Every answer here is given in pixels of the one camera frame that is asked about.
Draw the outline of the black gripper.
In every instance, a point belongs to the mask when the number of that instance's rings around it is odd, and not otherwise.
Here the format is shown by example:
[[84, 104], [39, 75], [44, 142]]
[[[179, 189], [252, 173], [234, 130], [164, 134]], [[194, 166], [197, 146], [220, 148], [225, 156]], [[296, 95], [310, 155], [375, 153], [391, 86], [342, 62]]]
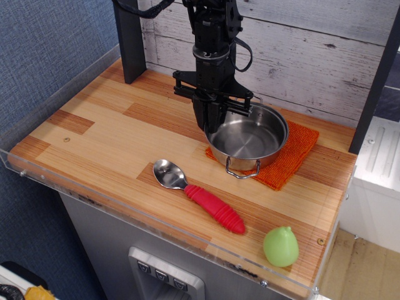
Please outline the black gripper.
[[175, 71], [174, 92], [192, 99], [196, 122], [201, 130], [215, 133], [225, 122], [228, 111], [248, 116], [253, 93], [235, 79], [236, 50], [225, 54], [193, 51], [195, 71]]

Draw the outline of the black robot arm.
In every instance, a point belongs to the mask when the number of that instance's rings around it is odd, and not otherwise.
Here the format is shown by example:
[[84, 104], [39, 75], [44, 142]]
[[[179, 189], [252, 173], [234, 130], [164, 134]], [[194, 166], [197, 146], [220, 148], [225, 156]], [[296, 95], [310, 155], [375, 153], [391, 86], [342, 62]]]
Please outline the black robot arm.
[[237, 47], [250, 47], [237, 35], [243, 17], [235, 1], [184, 1], [194, 34], [195, 71], [175, 71], [174, 92], [192, 101], [197, 125], [215, 133], [228, 112], [248, 117], [253, 93], [235, 73]]

